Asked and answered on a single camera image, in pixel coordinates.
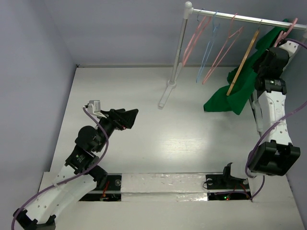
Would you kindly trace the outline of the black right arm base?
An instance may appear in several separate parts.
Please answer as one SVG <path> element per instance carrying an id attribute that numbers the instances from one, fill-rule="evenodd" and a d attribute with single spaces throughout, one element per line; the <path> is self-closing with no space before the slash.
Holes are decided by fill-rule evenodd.
<path id="1" fill-rule="evenodd" d="M 248 179 L 231 175 L 232 163 L 228 163 L 222 173 L 205 175 L 202 183 L 209 201 L 250 200 L 251 192 Z"/>

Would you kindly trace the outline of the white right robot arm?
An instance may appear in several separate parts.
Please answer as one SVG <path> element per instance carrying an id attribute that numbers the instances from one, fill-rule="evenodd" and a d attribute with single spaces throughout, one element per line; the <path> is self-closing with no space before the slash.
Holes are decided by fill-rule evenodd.
<path id="1" fill-rule="evenodd" d="M 260 139 L 245 163 L 229 163 L 221 175 L 224 187 L 231 188 L 239 179 L 258 175 L 283 176 L 300 157 L 300 148 L 293 145 L 288 133 L 285 113 L 286 82 L 281 75 L 299 44 L 283 40 L 268 48 L 252 69 L 257 74 L 251 107 Z"/>

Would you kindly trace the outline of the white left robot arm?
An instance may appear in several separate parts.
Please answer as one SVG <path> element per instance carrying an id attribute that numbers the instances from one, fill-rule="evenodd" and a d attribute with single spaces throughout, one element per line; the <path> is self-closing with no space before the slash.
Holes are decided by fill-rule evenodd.
<path id="1" fill-rule="evenodd" d="M 14 214 L 11 229 L 18 223 L 24 230 L 54 230 L 56 218 L 70 204 L 93 189 L 106 185 L 107 172 L 99 166 L 115 130 L 132 129 L 138 109 L 103 111 L 94 101 L 83 107 L 96 126 L 84 126 L 52 184 L 29 198 Z"/>

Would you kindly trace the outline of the green t shirt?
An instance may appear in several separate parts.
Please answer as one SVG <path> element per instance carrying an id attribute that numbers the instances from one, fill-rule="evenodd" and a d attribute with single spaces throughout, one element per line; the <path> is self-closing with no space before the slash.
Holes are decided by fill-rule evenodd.
<path id="1" fill-rule="evenodd" d="M 226 93 L 229 86 L 237 72 L 235 68 L 228 73 L 228 84 L 218 89 L 213 96 L 203 105 L 206 112 L 233 112 L 240 115 L 245 104 L 254 91 L 254 84 L 257 74 L 254 72 L 252 66 L 254 62 L 261 56 L 261 54 L 272 47 L 281 31 L 287 31 L 286 28 L 274 27 L 267 34 L 265 34 L 255 44 L 256 52 L 247 58 L 242 71 L 234 85 L 234 88 L 229 96 Z"/>

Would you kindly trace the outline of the pink plastic hanger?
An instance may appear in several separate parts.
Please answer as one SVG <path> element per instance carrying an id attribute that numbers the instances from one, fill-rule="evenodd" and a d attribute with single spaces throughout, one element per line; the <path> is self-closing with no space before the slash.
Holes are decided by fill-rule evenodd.
<path id="1" fill-rule="evenodd" d="M 273 45 L 273 47 L 277 47 L 277 45 L 283 40 L 285 39 L 289 34 L 290 32 L 292 31 L 292 29 L 294 28 L 294 26 L 296 25 L 298 21 L 298 18 L 295 18 L 293 21 L 292 21 L 292 24 L 290 25 L 290 27 L 288 28 L 288 30 L 285 32 L 285 31 L 281 31 Z"/>

